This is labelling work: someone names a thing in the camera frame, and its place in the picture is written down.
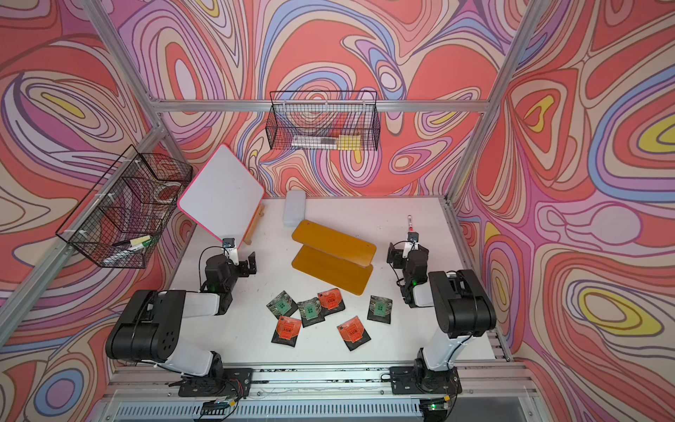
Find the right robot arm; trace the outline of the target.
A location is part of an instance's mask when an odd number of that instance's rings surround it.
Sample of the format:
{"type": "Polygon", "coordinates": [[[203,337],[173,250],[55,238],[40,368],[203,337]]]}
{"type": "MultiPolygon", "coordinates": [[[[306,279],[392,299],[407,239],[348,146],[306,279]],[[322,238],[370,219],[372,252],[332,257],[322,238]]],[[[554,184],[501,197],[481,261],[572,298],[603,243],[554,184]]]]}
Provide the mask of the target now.
{"type": "Polygon", "coordinates": [[[391,243],[386,262],[401,272],[402,299],[411,309],[432,308],[438,328],[420,349],[415,368],[420,376],[447,373],[469,341],[497,325],[490,298],[472,270],[428,270],[429,251],[414,242],[391,243]]]}

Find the yellow wooden two-tier shelf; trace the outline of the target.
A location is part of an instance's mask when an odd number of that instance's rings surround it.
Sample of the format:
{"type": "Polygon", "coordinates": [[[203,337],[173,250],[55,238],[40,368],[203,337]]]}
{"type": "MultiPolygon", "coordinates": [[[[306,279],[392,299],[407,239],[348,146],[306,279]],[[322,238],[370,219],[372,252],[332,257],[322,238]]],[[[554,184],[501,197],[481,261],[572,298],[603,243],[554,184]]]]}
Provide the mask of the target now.
{"type": "Polygon", "coordinates": [[[374,244],[309,220],[299,223],[292,239],[302,245],[294,269],[353,295],[364,293],[374,270],[374,244]]]}

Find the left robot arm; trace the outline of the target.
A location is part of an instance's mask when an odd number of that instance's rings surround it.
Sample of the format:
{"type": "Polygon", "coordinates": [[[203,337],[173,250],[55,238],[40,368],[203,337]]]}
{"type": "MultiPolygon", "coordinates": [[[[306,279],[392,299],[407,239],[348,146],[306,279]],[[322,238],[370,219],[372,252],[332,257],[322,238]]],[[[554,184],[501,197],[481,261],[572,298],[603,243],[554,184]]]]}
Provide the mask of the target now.
{"type": "Polygon", "coordinates": [[[221,254],[207,260],[198,291],[136,291],[107,338],[107,357],[150,363],[183,376],[222,377],[219,353],[182,338],[181,326],[188,318],[226,314],[238,279],[256,273],[255,253],[237,264],[221,254]]]}

